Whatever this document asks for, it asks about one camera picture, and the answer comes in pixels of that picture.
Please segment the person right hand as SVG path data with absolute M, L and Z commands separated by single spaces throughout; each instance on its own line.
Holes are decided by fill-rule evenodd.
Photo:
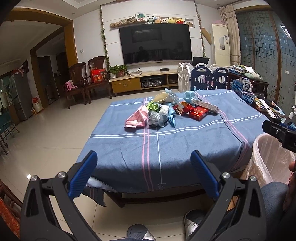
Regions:
M 293 197 L 295 196 L 295 161 L 289 164 L 289 170 L 292 172 L 292 176 L 288 183 L 288 192 L 285 197 L 285 201 L 283 204 L 283 210 L 286 210 L 290 204 L 292 203 Z

